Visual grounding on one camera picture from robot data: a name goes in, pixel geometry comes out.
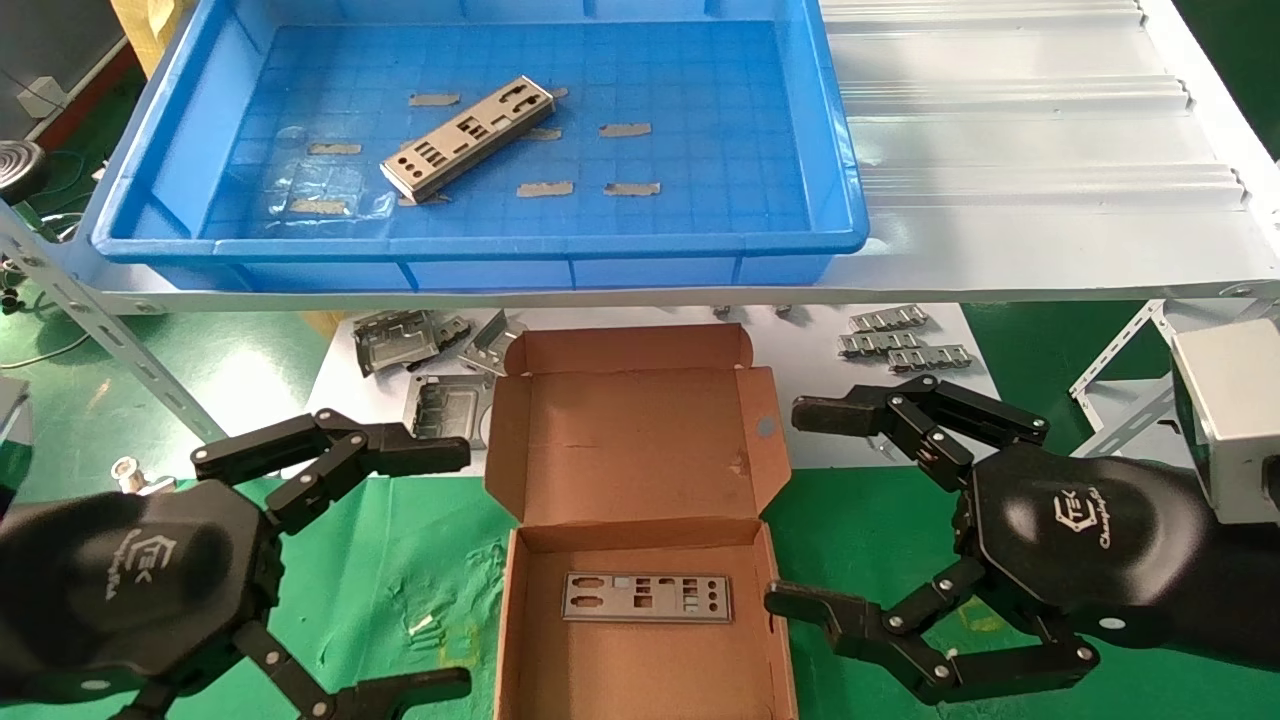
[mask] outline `blue plastic tray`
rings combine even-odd
[[[399,205],[379,163],[517,74],[567,90],[562,138]],[[204,0],[152,83],[90,237],[182,288],[803,284],[867,238],[815,0]]]

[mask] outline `logo on robot hand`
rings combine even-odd
[[[124,541],[120,542],[120,546],[111,555],[111,566],[106,570],[106,600],[116,596],[123,579],[122,571],[137,571],[133,584],[152,583],[155,582],[152,573],[169,566],[169,560],[173,559],[173,550],[178,546],[178,541],[164,536],[151,536],[145,541],[133,542],[141,534],[142,530],[140,528],[129,530],[124,536]]]
[[[1111,514],[1107,501],[1097,488],[1089,488],[1089,497],[1076,497],[1076,491],[1062,491],[1053,497],[1053,518],[1073,532],[1083,532],[1102,523],[1098,544],[1102,550],[1111,547]]]

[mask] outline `metal shelf frame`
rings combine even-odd
[[[1068,391],[1094,430],[1071,455],[1133,455],[1190,468],[1174,416],[1172,375],[1152,380],[1098,380],[1098,375],[1147,323],[1171,346],[1178,333],[1271,316],[1276,307],[1270,299],[1148,301]]]
[[[812,287],[182,291],[105,261],[87,232],[46,243],[3,205],[0,247],[206,441],[216,423],[120,315],[1280,297],[1280,168],[1172,0],[823,0],[823,14],[873,237]]]

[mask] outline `stamped metal part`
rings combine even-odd
[[[915,333],[900,331],[896,333],[858,333],[842,334],[838,340],[837,355],[846,360],[886,355],[891,350],[923,347]]]
[[[562,616],[594,623],[733,621],[724,575],[570,573]]]
[[[462,348],[462,361],[477,370],[488,370],[495,375],[507,375],[507,348],[527,327],[507,318],[506,310],[498,310]]]
[[[367,378],[383,368],[440,354],[429,310],[378,313],[356,322],[356,361]]]
[[[384,160],[380,169],[404,197],[421,202],[554,111],[552,95],[520,76]]]
[[[494,377],[415,375],[404,401],[404,427],[420,439],[462,437],[484,450],[480,424],[493,407]]]
[[[973,356],[963,345],[891,350],[888,354],[888,369],[893,373],[950,370],[968,368],[972,364]]]
[[[902,328],[918,328],[929,322],[929,315],[919,305],[902,305],[874,313],[863,313],[849,319],[849,329],[855,333],[883,333]]]

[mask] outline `cardboard edge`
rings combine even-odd
[[[773,536],[769,524],[762,521],[760,529],[751,543],[755,555],[755,584],[764,598],[764,588],[778,577],[778,561],[773,555]],[[769,660],[769,678],[773,682],[773,717],[776,720],[797,720],[800,708],[796,702],[795,671],[791,666],[791,633],[786,618],[765,614],[768,625],[763,629]]]
[[[489,456],[484,469],[484,489],[524,523],[529,479],[529,413],[532,378],[498,378],[490,411]]]
[[[511,530],[507,566],[502,574],[502,614],[498,616],[498,670],[494,683],[494,720],[516,720],[520,706],[520,660],[524,651],[524,609],[529,583],[529,548],[520,529]]]
[[[737,397],[742,415],[742,438],[751,473],[755,514],[764,512],[782,487],[791,480],[786,432],[778,410],[778,391],[771,368],[737,370]]]

